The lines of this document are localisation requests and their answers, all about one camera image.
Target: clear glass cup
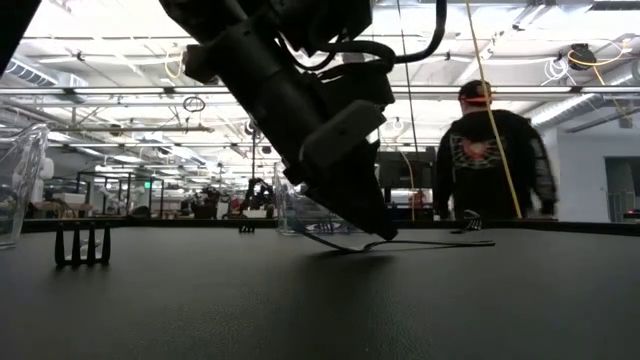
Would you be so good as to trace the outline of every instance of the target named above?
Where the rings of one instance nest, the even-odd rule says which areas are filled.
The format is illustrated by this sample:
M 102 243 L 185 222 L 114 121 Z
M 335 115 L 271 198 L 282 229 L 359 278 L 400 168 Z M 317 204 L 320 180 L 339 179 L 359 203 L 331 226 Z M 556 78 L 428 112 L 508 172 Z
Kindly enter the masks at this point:
M 20 237 L 48 134 L 45 124 L 0 131 L 0 250 L 15 246 Z
M 278 208 L 278 231 L 284 235 L 298 234 L 304 228 L 312 234 L 351 234 L 359 229 L 344 221 L 327 208 L 304 196 L 304 185 L 293 186 L 286 177 L 282 163 L 274 165 L 273 191 Z

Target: black jacket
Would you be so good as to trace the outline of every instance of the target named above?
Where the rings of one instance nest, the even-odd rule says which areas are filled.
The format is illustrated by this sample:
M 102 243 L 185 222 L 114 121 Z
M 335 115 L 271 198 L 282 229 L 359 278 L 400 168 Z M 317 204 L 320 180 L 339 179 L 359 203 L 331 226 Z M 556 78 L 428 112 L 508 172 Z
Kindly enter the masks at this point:
M 540 198 L 542 212 L 553 214 L 556 186 L 540 135 L 522 116 L 506 110 L 495 110 L 493 114 L 523 216 L 533 207 L 531 190 Z M 440 142 L 434 206 L 442 217 L 448 216 L 451 195 L 457 218 L 465 210 L 473 210 L 483 218 L 516 218 L 487 112 L 471 113 L 453 122 Z

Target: black table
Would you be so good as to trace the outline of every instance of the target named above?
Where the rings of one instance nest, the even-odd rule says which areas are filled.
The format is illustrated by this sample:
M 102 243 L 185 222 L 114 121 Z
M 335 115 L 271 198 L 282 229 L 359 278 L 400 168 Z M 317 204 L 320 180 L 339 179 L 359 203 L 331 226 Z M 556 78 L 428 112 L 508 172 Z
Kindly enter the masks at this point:
M 56 271 L 51 233 L 0 252 L 2 359 L 640 359 L 634 237 L 413 230 L 497 245 L 347 256 L 274 230 L 112 238 L 109 267 Z

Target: cap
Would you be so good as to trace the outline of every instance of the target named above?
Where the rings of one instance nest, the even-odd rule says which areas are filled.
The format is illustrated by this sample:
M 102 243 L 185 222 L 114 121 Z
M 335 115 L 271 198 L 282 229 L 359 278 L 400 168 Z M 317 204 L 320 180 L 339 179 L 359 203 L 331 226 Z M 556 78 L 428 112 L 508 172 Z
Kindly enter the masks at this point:
M 491 101 L 491 84 L 485 81 L 487 90 L 489 90 L 489 101 Z M 462 85 L 458 92 L 458 100 L 468 103 L 486 103 L 487 97 L 484 94 L 482 80 L 473 80 Z

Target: person's arm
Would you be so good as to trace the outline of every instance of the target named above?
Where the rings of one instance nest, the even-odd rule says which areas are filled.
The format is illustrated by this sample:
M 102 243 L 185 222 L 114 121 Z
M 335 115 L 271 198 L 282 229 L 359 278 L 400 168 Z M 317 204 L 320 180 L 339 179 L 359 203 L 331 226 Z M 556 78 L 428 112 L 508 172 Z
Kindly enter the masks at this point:
M 547 150 L 540 134 L 528 124 L 524 126 L 524 136 L 523 144 L 527 147 L 524 162 L 527 165 L 531 187 L 542 204 L 540 212 L 544 215 L 554 215 L 558 197 Z
M 436 156 L 436 181 L 433 192 L 433 207 L 440 219 L 449 218 L 449 198 L 453 191 L 453 163 L 451 157 L 450 134 L 447 131 L 438 148 Z

